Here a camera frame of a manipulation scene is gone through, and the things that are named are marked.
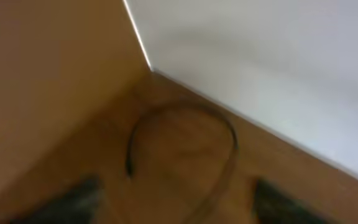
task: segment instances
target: wire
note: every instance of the wire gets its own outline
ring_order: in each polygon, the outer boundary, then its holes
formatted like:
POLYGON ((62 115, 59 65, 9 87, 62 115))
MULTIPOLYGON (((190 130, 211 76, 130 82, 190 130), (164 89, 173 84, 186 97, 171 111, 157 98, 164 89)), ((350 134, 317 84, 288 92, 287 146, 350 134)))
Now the wire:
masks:
POLYGON ((222 121, 227 126, 227 128, 230 130, 230 134, 232 137, 232 149, 230 151, 229 158, 224 164, 224 167, 218 177, 218 180, 213 185, 209 194, 199 203, 199 205, 187 217, 183 219, 182 222, 183 224, 201 223, 203 219, 213 209, 213 207, 218 204, 219 199, 227 189, 227 186, 231 179, 231 175, 236 166, 235 161, 237 158, 237 153, 239 151, 239 143, 234 126, 218 110, 192 101, 176 101, 153 108, 150 111, 148 111, 146 114, 142 115, 138 119, 134 127, 132 128, 131 134, 129 135, 129 140, 127 143, 126 159, 125 159, 126 174, 129 178, 134 177, 135 165, 132 160, 132 151, 134 148, 135 137, 137 136, 137 133, 139 132, 141 125, 146 121, 148 121, 149 119, 153 118, 154 116, 158 116, 167 110, 172 110, 177 108, 191 108, 213 116, 214 118, 222 121))

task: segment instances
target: brown floor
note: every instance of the brown floor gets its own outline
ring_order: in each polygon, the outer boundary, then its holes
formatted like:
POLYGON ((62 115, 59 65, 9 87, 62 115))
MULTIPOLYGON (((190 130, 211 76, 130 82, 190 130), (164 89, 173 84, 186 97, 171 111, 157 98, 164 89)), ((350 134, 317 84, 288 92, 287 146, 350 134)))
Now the brown floor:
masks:
MULTIPOLYGON (((29 209, 89 174, 103 183, 99 223, 180 223, 206 195, 227 159, 231 140, 215 119, 175 110, 147 122, 135 145, 136 173, 124 173, 128 132, 137 118, 163 102, 194 93, 158 75, 114 100, 0 195, 0 218, 29 209)), ((281 188, 322 216, 358 223, 358 181, 270 133, 224 111, 239 133, 237 169, 204 223, 255 223, 257 177, 281 188)))

